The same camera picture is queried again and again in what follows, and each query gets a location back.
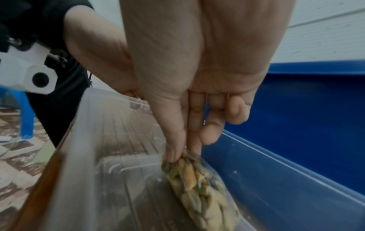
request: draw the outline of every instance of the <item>patterned floor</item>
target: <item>patterned floor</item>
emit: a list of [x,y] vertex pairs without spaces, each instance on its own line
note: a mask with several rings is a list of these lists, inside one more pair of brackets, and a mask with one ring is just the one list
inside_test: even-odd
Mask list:
[[0,110],[0,136],[13,137],[10,142],[0,142],[0,231],[15,218],[45,168],[45,163],[32,159],[49,140],[48,135],[36,119],[34,137],[17,139],[19,117],[17,110]]

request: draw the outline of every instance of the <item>black pants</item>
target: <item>black pants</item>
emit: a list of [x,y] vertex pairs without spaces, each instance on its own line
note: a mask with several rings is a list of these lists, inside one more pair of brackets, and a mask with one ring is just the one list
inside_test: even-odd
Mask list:
[[89,87],[87,71],[74,58],[65,67],[55,68],[55,90],[48,95],[27,93],[30,106],[55,147],[65,135],[76,115],[84,91]]

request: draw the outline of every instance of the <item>white device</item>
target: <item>white device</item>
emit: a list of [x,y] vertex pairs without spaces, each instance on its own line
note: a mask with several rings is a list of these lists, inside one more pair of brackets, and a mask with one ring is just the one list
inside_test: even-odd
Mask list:
[[8,52],[0,52],[0,86],[38,94],[54,91],[57,74],[44,64],[49,52],[37,42],[26,51],[10,46]]

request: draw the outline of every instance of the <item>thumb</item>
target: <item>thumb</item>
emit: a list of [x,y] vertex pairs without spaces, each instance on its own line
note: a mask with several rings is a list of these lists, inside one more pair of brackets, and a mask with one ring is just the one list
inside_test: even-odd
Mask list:
[[186,131],[180,99],[146,97],[152,113],[159,123],[166,138],[166,159],[177,161],[183,152],[186,142]]

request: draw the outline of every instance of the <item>white wood panel wall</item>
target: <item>white wood panel wall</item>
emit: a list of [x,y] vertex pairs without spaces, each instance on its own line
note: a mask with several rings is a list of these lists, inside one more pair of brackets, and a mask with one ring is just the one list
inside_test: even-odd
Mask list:
[[[123,27],[119,0],[90,0]],[[365,0],[297,0],[289,28],[272,62],[365,59]]]

